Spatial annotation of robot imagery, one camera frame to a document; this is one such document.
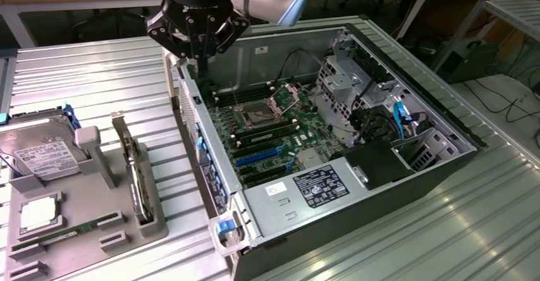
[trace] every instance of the green circuit board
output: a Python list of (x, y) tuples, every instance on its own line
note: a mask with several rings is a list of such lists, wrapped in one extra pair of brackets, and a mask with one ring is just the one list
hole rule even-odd
[[(246, 111), (269, 107), (269, 98), (246, 102), (239, 105), (221, 108), (217, 106), (210, 106), (209, 108), (218, 134), (225, 141), (225, 148), (231, 160), (231, 164), (246, 188), (261, 185), (275, 178), (282, 177), (285, 174), (305, 170), (306, 165), (298, 158), (302, 151), (313, 148), (322, 162), (327, 162), (331, 155), (345, 148), (331, 129), (329, 129), (329, 126), (326, 125), (318, 112), (311, 112), (310, 108), (313, 103), (307, 97), (309, 95), (302, 91), (299, 91), (298, 95), (301, 99), (299, 102), (285, 112), (281, 117), (277, 117), (277, 114), (274, 114), (274, 117), (263, 114), (253, 114), (258, 120), (257, 123), (247, 121)], [(275, 95), (275, 101), (282, 110), (286, 110), (286, 108), (289, 108), (294, 103), (295, 99), (286, 88), (283, 88)], [(263, 159), (258, 162), (250, 163), (246, 166), (238, 167), (238, 159), (246, 158), (247, 156), (265, 151), (235, 158), (234, 153), (238, 151), (238, 147), (237, 143), (231, 139), (231, 134), (234, 132), (249, 132), (254, 128), (261, 128), (291, 119), (298, 120), (301, 128), (294, 132), (294, 134), (271, 141), (271, 143), (275, 144), (275, 147), (283, 147), (282, 154), (274, 158)], [(261, 173), (287, 165), (289, 170), (275, 177), (258, 177)]]

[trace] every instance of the black pcie slot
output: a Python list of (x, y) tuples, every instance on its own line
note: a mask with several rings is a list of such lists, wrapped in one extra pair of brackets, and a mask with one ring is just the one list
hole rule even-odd
[(267, 150), (270, 148), (278, 147), (277, 142), (267, 142), (254, 145), (253, 147), (245, 147), (234, 152), (234, 158), (239, 158), (242, 156), (247, 156), (249, 154), (258, 153), (259, 151)]
[(258, 134), (249, 135), (247, 137), (239, 139), (241, 144), (238, 144), (237, 147), (242, 149), (245, 147), (250, 147), (253, 145), (273, 141), (275, 139), (279, 139), (281, 137), (286, 137), (291, 134), (295, 134), (298, 132), (297, 126), (298, 124), (290, 124), (286, 127), (270, 129)]
[(269, 86), (235, 91), (235, 93), (222, 93), (218, 94), (219, 100), (217, 102), (217, 105), (218, 107), (227, 107), (235, 105), (237, 103), (242, 104), (246, 102), (257, 101), (258, 99), (266, 99), (271, 95), (273, 91)]
[(254, 182), (261, 182), (262, 180), (266, 180), (270, 177), (274, 177), (275, 175), (282, 175), (287, 172), (287, 166), (281, 166), (275, 167), (270, 170), (266, 170), (265, 172), (255, 173), (254, 175), (249, 175), (245, 178), (245, 183), (251, 184)]
[(234, 135), (237, 136), (237, 139), (241, 139), (243, 137), (247, 137), (249, 135), (255, 135), (258, 133), (267, 132), (271, 129), (286, 127), (287, 125), (290, 125), (293, 123), (294, 123), (293, 120), (286, 120), (286, 121), (282, 121), (282, 122), (279, 122), (277, 124), (271, 124), (271, 125), (267, 125), (265, 127), (254, 128), (254, 129), (251, 129), (249, 131), (235, 132)]

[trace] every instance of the metal workbench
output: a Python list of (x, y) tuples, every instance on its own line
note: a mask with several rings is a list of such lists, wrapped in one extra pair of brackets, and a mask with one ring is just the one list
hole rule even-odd
[[(370, 21), (347, 20), (357, 23), (473, 127), (490, 148), (427, 197), (259, 279), (538, 279), (538, 159), (526, 148), (514, 145), (514, 139), (505, 132), (494, 132), (489, 119), (474, 114), (474, 107), (462, 102), (453, 88), (382, 29)], [(321, 22), (302, 25), (309, 27)], [(161, 53), (150, 39), (138, 38), (22, 50), (18, 56), (13, 112), (69, 101), (77, 108), (83, 126), (101, 127), (103, 148), (110, 149), (119, 145), (109, 114), (123, 110), (133, 135), (151, 149), (170, 235), (141, 251), (78, 272), (77, 280), (110, 280), (115, 275), (117, 280), (229, 280), (226, 262), (215, 253), (209, 237), (209, 219), (167, 104)], [(0, 189), (5, 196), (0, 209), (9, 206), (7, 189), (10, 187)]]
[[(495, 18), (505, 20), (514, 28), (540, 42), (540, 0), (479, 0), (453, 39), (438, 53), (431, 67), (435, 72), (439, 71), (450, 53), (470, 32), (471, 26), (479, 19), (483, 11), (489, 11)], [(494, 23), (495, 21), (479, 31), (479, 39), (485, 38)]]

